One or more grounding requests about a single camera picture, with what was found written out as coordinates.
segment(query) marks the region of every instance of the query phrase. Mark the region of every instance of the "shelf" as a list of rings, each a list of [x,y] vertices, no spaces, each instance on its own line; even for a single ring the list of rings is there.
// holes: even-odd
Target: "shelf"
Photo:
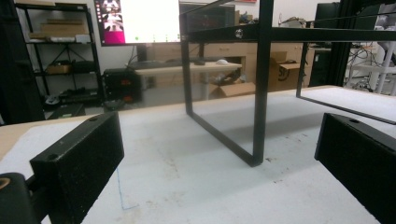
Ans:
[[[55,6],[41,6],[41,5],[29,5],[29,4],[15,4],[15,7],[20,9],[32,9],[32,10],[47,10],[47,11],[72,11],[72,12],[85,12],[87,11],[87,5],[85,4],[66,4],[66,3],[55,3]]]
[[[95,75],[94,71],[86,72],[86,73],[63,73],[63,74],[48,74],[48,73],[40,73],[35,72],[35,77],[59,77],[59,76],[73,76],[73,75]]]
[[[95,43],[78,43],[78,42],[26,42],[28,45],[94,45]]]
[[[50,95],[50,94],[57,94],[57,93],[52,93],[50,92],[49,88],[49,83],[47,82],[47,78],[49,77],[59,77],[59,76],[68,76],[73,79],[73,84],[74,84],[74,89],[77,88],[78,84],[76,81],[75,76],[79,75],[92,75],[94,74],[96,76],[96,83],[98,86],[98,91],[97,91],[97,97],[102,100],[104,96],[104,90],[103,90],[103,83],[101,79],[101,72],[100,72],[100,66],[99,66],[99,58],[97,55],[97,49],[96,49],[96,44],[94,40],[94,34],[93,34],[93,25],[92,25],[92,16],[91,12],[88,9],[86,4],[67,4],[67,3],[54,3],[54,6],[42,6],[42,5],[29,5],[29,4],[15,4],[16,9],[19,9],[21,13],[24,13],[24,17],[21,17],[20,20],[23,23],[27,23],[27,33],[33,33],[33,24],[31,21],[30,17],[30,10],[38,10],[38,11],[62,11],[62,12],[77,12],[81,13],[84,15],[85,21],[84,23],[87,24],[88,26],[88,31],[83,32],[89,35],[89,39],[87,39],[90,42],[87,43],[78,43],[78,42],[48,42],[48,41],[30,41],[30,40],[25,40],[25,44],[29,45],[32,47],[32,51],[30,54],[31,60],[32,57],[34,58],[35,61],[37,61],[37,66],[38,66],[38,72],[36,70],[35,72],[35,77],[41,77],[42,83],[44,85],[44,88],[46,90],[45,94]],[[53,57],[49,58],[47,57],[46,60],[49,62],[44,62],[43,57],[45,51],[55,51],[58,50],[58,48],[53,48],[55,46],[62,46],[63,49],[59,51],[58,54],[56,52],[52,52],[50,56]],[[85,50],[84,52],[90,52],[89,58],[82,57],[80,55],[79,51],[75,51],[74,49],[79,49],[79,50]],[[46,71],[46,65],[48,63],[55,63],[58,60],[67,60],[69,62],[73,61],[92,61],[93,64],[92,66],[89,67],[89,70],[93,70],[90,72],[71,72],[71,73],[61,73],[61,74],[48,74]]]
[[[367,72],[376,72],[379,74],[395,74],[396,73],[396,67],[382,67],[382,66],[374,66],[374,65],[353,65],[351,67],[351,72],[356,71],[356,70],[363,70]]]

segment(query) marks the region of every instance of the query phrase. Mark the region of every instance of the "black box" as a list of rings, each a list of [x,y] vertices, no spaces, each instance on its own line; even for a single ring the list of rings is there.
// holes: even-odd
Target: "black box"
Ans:
[[[140,76],[134,71],[125,68],[105,70],[104,82],[107,90],[123,88],[141,89]]]
[[[106,90],[107,100],[122,100],[125,103],[136,103],[142,100],[141,91],[133,89]]]
[[[136,103],[142,100],[141,78],[125,68],[107,69],[104,72],[106,99]]]

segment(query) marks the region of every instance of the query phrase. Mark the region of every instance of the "white wall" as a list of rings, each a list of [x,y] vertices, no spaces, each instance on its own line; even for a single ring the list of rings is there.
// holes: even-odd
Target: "white wall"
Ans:
[[[240,10],[241,13],[247,11],[248,14],[253,15],[253,17],[259,16],[259,1],[257,3],[241,3],[234,2],[236,9]],[[93,0],[70,0],[70,3],[86,3],[94,15]],[[212,0],[189,0],[186,2],[201,2],[210,3]],[[274,2],[274,26],[277,26],[277,20],[279,14],[282,13],[283,20],[289,17],[300,17],[306,20],[313,20],[315,18],[315,12],[317,8],[317,3],[329,3],[336,2],[331,0],[275,0]],[[133,47],[101,47],[99,43],[99,32],[97,27],[97,21],[95,17],[92,17],[93,28],[96,35],[99,62],[101,65],[102,72],[107,68],[118,68],[123,67],[125,63],[128,62],[131,57]]]

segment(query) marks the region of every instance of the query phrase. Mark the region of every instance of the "computer monitor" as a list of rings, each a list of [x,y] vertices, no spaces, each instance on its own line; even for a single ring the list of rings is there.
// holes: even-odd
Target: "computer monitor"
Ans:
[[[180,2],[179,11],[184,13],[202,7],[205,4]],[[197,10],[188,15],[188,31],[211,30],[234,26],[235,5],[220,5],[205,10]]]
[[[317,12],[315,15],[315,28],[337,28],[337,18],[339,15],[340,3],[319,3],[317,5]]]
[[[179,42],[178,0],[93,0],[102,46]]]
[[[340,3],[319,3],[315,15],[315,28],[337,28],[339,20],[332,20],[339,17]],[[380,4],[366,6],[359,13],[359,17],[355,21],[354,29],[359,30],[374,30],[376,22],[376,14],[378,13]]]

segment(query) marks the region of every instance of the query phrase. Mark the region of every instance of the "white table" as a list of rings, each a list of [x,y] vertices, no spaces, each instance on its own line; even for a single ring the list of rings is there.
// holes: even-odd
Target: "white table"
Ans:
[[[308,91],[356,93],[338,88]],[[395,127],[294,94],[269,93],[265,160],[254,168],[190,119],[184,105],[120,112],[125,158],[84,223],[377,223],[314,159],[314,153],[325,112],[358,119],[393,137]],[[374,108],[370,104],[378,104],[378,99],[372,101],[371,96],[378,95],[362,97]],[[194,110],[251,148],[253,98],[203,101],[194,104]],[[396,105],[390,98],[380,99],[388,115],[394,115]],[[30,176],[28,161],[85,118],[35,123],[0,162],[0,172]],[[30,126],[1,127],[0,139],[3,142],[10,132],[21,133]],[[0,146],[0,151],[8,150],[7,145]]]

